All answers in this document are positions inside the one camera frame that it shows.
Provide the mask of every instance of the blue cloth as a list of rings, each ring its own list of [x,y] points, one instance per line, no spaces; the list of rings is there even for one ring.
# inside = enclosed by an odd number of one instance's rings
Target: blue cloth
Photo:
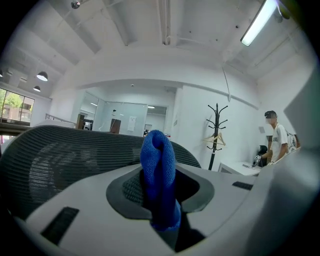
[[[180,227],[181,210],[175,196],[176,160],[168,138],[159,130],[145,137],[140,161],[144,172],[147,208],[151,225],[158,231]]]

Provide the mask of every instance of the coat rack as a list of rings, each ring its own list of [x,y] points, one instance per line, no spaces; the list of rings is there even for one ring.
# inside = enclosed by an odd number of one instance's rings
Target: coat rack
[[[212,147],[208,147],[208,149],[212,150],[212,154],[211,154],[211,159],[210,159],[210,164],[209,164],[209,170],[212,169],[212,165],[214,164],[214,160],[215,160],[215,155],[216,155],[216,151],[219,151],[219,150],[222,150],[222,148],[220,149],[217,149],[217,143],[218,143],[218,135],[219,135],[219,129],[224,129],[226,128],[225,126],[220,128],[220,125],[227,120],[223,121],[223,122],[220,122],[219,123],[219,117],[220,117],[220,113],[222,110],[224,110],[225,108],[227,108],[228,106],[225,106],[224,108],[222,108],[220,111],[218,111],[218,103],[216,104],[216,110],[211,107],[210,105],[208,105],[209,108],[211,108],[213,111],[214,111],[214,114],[215,114],[215,122],[212,122],[210,121],[209,119],[207,119],[207,121],[209,121],[210,123],[213,124],[213,127],[209,125],[210,128],[214,129],[214,134],[212,135],[214,138],[216,138],[214,141],[213,141],[213,146]]]

